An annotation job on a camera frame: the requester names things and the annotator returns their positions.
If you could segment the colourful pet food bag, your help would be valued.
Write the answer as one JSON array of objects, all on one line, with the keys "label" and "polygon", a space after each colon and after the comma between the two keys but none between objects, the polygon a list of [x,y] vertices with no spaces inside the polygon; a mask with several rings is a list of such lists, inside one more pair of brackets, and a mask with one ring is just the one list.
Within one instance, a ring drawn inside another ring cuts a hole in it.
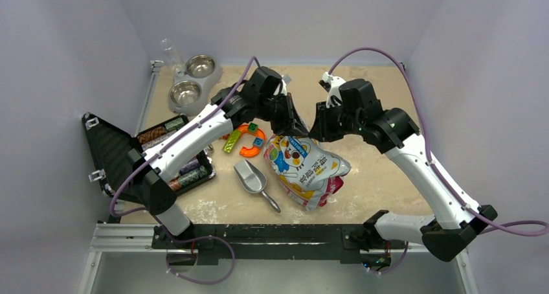
[{"label": "colourful pet food bag", "polygon": [[352,169],[340,155],[303,136],[272,135],[263,158],[286,194],[307,211],[325,206]]}]

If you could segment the silver metal scoop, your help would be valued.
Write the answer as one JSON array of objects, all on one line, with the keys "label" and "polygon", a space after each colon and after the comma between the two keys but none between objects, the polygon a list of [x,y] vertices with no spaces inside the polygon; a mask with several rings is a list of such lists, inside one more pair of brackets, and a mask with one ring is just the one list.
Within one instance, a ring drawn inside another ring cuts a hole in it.
[{"label": "silver metal scoop", "polygon": [[263,198],[277,213],[281,213],[278,203],[265,191],[267,186],[266,176],[248,160],[241,160],[233,166],[233,169],[243,185],[250,194],[261,194]]}]

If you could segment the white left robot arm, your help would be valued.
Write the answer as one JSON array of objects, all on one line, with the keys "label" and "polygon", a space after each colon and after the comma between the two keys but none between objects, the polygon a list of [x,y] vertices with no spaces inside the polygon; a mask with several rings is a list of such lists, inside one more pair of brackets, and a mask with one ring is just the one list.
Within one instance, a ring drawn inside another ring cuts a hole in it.
[{"label": "white left robot arm", "polygon": [[191,244],[192,222],[175,202],[169,187],[179,169],[216,139],[254,119],[269,122],[275,135],[305,137],[308,129],[298,116],[291,94],[280,91],[282,77],[261,66],[246,82],[219,91],[188,124],[144,152],[127,154],[133,172],[126,179],[146,210],[164,225],[168,240],[178,248]]}]

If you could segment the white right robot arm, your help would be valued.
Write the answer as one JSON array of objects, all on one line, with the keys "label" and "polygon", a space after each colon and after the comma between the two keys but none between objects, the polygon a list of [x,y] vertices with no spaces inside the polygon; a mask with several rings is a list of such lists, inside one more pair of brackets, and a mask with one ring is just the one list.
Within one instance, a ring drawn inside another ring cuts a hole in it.
[{"label": "white right robot arm", "polygon": [[335,142],[359,135],[392,161],[412,182],[432,210],[411,216],[380,210],[353,236],[365,249],[389,240],[422,244],[437,259],[450,262],[498,216],[491,205],[481,205],[435,165],[425,138],[412,118],[400,108],[383,109],[374,87],[362,78],[349,82],[327,76],[319,84],[328,92],[316,105],[309,137]]}]

